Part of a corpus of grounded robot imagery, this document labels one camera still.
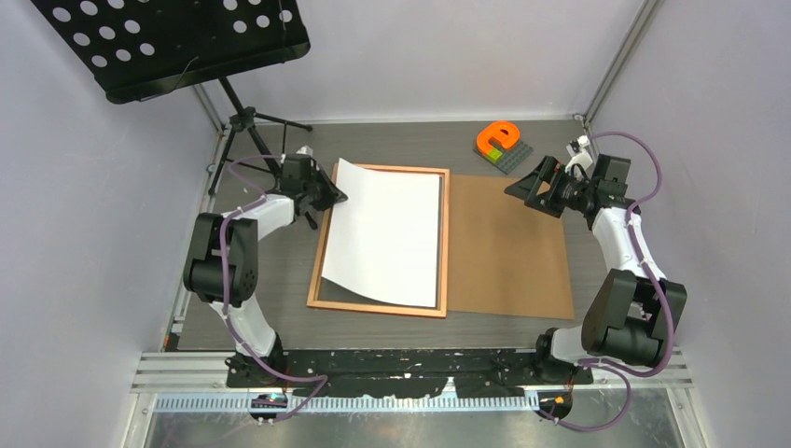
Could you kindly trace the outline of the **copper picture frame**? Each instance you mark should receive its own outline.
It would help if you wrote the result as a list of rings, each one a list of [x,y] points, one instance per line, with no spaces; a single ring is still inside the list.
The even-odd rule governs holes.
[[[442,177],[440,190],[440,224],[439,224],[439,255],[438,255],[438,281],[437,305],[434,308],[419,308],[396,306],[377,303],[373,300],[359,296],[343,287],[337,286],[322,276],[322,267],[329,230],[331,210],[325,212],[323,228],[320,231],[319,244],[313,264],[312,278],[309,287],[307,304],[311,308],[359,313],[372,313],[382,315],[404,315],[430,318],[443,318],[448,312],[448,263],[449,263],[449,237],[450,237],[450,193],[451,173],[443,168],[428,168],[414,166],[378,165],[355,163],[364,168],[394,171],[433,173]]]

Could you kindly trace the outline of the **mountain landscape photo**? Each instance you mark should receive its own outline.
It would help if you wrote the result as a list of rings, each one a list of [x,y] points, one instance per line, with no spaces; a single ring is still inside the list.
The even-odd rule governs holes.
[[[339,160],[322,276],[377,303],[437,305],[440,190],[433,173],[364,168]]]

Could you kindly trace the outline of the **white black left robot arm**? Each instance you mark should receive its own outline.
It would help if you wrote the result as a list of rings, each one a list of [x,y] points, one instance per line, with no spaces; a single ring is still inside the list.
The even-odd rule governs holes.
[[[245,206],[196,217],[183,271],[183,284],[223,320],[235,344],[227,361],[233,374],[264,386],[322,383],[324,376],[287,374],[282,341],[267,322],[256,297],[258,249],[271,233],[310,211],[326,211],[347,200],[309,147],[278,159],[281,173],[272,189]]]

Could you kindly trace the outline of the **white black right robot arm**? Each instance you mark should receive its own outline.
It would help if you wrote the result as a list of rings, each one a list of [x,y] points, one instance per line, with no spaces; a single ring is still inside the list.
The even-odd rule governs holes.
[[[607,276],[581,325],[551,328],[535,343],[535,376],[569,380],[581,367],[605,365],[635,377],[662,371],[687,302],[686,288],[669,281],[653,260],[635,201],[628,198],[628,159],[602,156],[587,175],[580,164],[546,156],[505,193],[539,212],[579,212],[602,249]]]

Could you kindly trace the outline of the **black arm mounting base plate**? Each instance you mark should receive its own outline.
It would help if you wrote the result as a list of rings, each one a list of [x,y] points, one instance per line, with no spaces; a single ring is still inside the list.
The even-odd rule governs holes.
[[[317,375],[327,378],[319,396],[331,398],[434,398],[447,385],[462,398],[511,398],[524,386],[593,382],[590,371],[541,369],[534,351],[515,348],[291,350],[274,366],[285,379],[241,354],[226,358],[225,364],[231,388],[274,387],[300,398],[315,389]]]

